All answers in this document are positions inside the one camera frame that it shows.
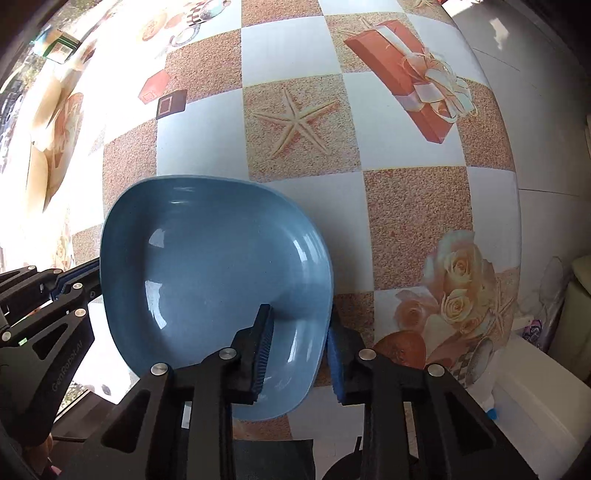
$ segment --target blue bowl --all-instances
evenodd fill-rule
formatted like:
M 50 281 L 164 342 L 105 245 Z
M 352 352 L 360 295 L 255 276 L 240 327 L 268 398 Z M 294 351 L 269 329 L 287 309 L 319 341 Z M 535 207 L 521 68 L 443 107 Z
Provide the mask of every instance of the blue bowl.
M 133 185 L 105 221 L 100 281 L 115 345 L 137 375 L 157 362 L 199 363 L 270 303 L 262 393 L 234 416 L 283 415 L 314 382 L 333 297 L 329 253 L 310 219 L 274 190 L 196 176 Z

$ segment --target screw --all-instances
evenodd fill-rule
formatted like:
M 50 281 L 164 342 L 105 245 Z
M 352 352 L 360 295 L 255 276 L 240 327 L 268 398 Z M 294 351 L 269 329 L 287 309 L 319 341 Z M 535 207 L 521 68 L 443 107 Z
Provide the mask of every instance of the screw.
M 376 357 L 375 351 L 371 348 L 364 348 L 363 350 L 359 351 L 359 358 L 361 360 L 373 360 Z
M 427 367 L 427 372 L 429 372 L 429 375 L 432 377 L 442 377 L 445 373 L 445 368 L 439 364 L 431 364 Z
M 222 360 L 231 360 L 235 356 L 236 356 L 236 351 L 231 347 L 222 348 L 220 350 L 220 358 Z
M 152 365 L 152 368 L 150 368 L 150 371 L 152 372 L 152 375 L 164 375 L 168 371 L 168 365 L 163 363 L 154 364 Z

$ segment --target cream rose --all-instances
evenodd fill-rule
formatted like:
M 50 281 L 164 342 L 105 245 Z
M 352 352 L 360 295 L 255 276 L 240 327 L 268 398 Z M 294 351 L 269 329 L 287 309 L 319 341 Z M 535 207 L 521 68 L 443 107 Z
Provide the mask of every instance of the cream rose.
M 468 297 L 465 288 L 457 288 L 441 301 L 441 316 L 453 326 L 460 326 L 472 312 L 473 301 Z
M 411 290 L 402 290 L 396 294 L 400 304 L 394 312 L 394 320 L 401 330 L 413 330 L 421 333 L 429 315 L 439 312 L 439 304 L 428 293 L 417 294 Z
M 474 244 L 474 232 L 446 233 L 425 260 L 423 284 L 439 302 L 443 319 L 462 333 L 482 321 L 495 283 L 495 271 Z

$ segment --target brown tile square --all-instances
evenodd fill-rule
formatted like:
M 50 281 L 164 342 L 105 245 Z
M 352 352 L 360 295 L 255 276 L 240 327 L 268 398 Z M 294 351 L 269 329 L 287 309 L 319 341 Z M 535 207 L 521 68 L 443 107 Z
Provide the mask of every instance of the brown tile square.
M 448 230 L 472 230 L 465 167 L 364 171 L 377 290 L 420 284 Z
M 290 421 L 287 415 L 272 420 L 242 421 L 232 420 L 235 440 L 293 440 Z
M 243 95 L 251 180 L 310 177 L 361 168 L 342 75 L 263 83 L 246 87 Z M 292 108 L 304 120 L 304 128 L 291 128 Z
M 242 87 L 240 30 L 205 38 L 166 57 L 165 93 L 187 90 L 187 103 Z
M 466 80 L 476 110 L 457 121 L 466 165 L 515 171 L 505 123 L 490 88 Z
M 374 292 L 335 295 L 335 306 L 343 326 L 357 330 L 366 347 L 374 345 Z M 332 385 L 326 349 L 316 375 L 315 387 Z
M 105 145 L 103 207 L 109 212 L 119 195 L 138 180 L 156 175 L 156 120 Z
M 330 36 L 335 44 L 336 55 L 339 58 L 340 67 L 345 73 L 370 72 L 370 68 L 347 45 L 345 40 L 363 31 L 372 25 L 379 25 L 388 20 L 398 20 L 406 25 L 417 38 L 417 31 L 405 14 L 395 12 L 376 12 L 353 15 L 327 15 L 326 23 L 329 26 Z
M 242 26 L 322 15 L 318 0 L 242 0 Z
M 72 247 L 74 249 L 76 265 L 94 260 L 99 256 L 102 229 L 102 224 L 95 225 L 72 236 Z
M 398 3 L 408 14 L 420 15 L 456 26 L 456 23 L 437 0 L 398 0 Z
M 357 330 L 366 347 L 374 345 L 374 292 L 335 295 L 335 306 L 343 326 Z

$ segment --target gift box print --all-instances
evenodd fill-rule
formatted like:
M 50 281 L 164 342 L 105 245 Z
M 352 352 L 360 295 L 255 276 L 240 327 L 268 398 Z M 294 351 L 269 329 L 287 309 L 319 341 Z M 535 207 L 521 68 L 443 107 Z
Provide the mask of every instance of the gift box print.
M 382 22 L 345 44 L 392 92 L 427 141 L 443 143 L 457 119 L 474 110 L 467 83 L 399 20 Z

